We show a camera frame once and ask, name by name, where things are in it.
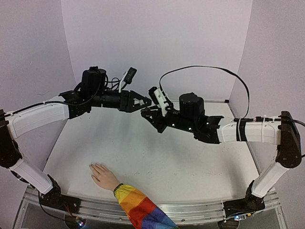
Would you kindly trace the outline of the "rainbow sleeve forearm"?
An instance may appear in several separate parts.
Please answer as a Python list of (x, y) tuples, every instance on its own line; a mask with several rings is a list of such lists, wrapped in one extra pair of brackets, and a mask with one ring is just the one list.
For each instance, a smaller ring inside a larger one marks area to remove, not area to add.
[(114, 196), (136, 229), (179, 228), (159, 207), (138, 189), (121, 183)]

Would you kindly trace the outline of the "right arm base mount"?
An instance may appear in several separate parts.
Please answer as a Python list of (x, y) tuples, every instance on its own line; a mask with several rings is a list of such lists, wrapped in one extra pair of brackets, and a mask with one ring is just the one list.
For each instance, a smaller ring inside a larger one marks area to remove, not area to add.
[(225, 219), (233, 219), (236, 216), (253, 214), (265, 209), (264, 199), (252, 194), (251, 189), (253, 183), (254, 182), (252, 182), (247, 188), (244, 198), (228, 200), (223, 203)]

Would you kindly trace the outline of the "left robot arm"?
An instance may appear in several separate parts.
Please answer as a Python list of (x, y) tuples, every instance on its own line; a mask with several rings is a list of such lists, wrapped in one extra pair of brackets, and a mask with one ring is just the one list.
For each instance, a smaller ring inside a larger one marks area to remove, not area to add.
[(130, 68), (118, 80), (119, 87), (108, 87), (109, 78), (104, 69), (90, 67), (82, 74), (81, 82), (71, 91), (41, 103), (17, 111), (0, 112), (0, 166), (11, 171), (25, 182), (46, 194), (46, 201), (53, 208), (64, 205), (56, 182), (36, 166), (31, 165), (20, 152), (17, 138), (42, 126), (80, 117), (90, 113), (93, 107), (114, 108), (120, 112), (133, 113), (152, 104), (151, 99), (135, 91), (127, 91), (137, 70)]

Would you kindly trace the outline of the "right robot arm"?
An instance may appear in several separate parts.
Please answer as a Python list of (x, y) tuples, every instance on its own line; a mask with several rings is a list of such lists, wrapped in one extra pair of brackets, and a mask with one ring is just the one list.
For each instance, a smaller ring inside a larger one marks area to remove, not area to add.
[(203, 98), (194, 93), (179, 97), (179, 109), (175, 109), (159, 89), (150, 95), (155, 105), (142, 109), (141, 116), (158, 133), (171, 127), (192, 133), (196, 140), (207, 144), (261, 142), (275, 145), (276, 156), (250, 185), (252, 196), (263, 198), (284, 173), (302, 161), (300, 134), (289, 112), (255, 118), (207, 116)]

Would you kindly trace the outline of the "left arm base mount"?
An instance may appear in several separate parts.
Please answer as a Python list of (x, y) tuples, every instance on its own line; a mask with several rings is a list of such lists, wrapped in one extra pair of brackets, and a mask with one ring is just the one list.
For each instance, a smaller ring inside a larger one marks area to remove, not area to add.
[(52, 188), (46, 194), (40, 195), (39, 203), (53, 209), (67, 211), (69, 213), (78, 213), (81, 206), (81, 199), (62, 194), (58, 183), (51, 177), (50, 179)]

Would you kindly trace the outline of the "mannequin hand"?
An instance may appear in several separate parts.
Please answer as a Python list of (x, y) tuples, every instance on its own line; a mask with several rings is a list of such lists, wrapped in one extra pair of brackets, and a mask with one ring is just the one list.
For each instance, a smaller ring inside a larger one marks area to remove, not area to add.
[(114, 191), (119, 185), (120, 181), (106, 166), (102, 164), (91, 164), (89, 168), (92, 172), (92, 179), (99, 187)]

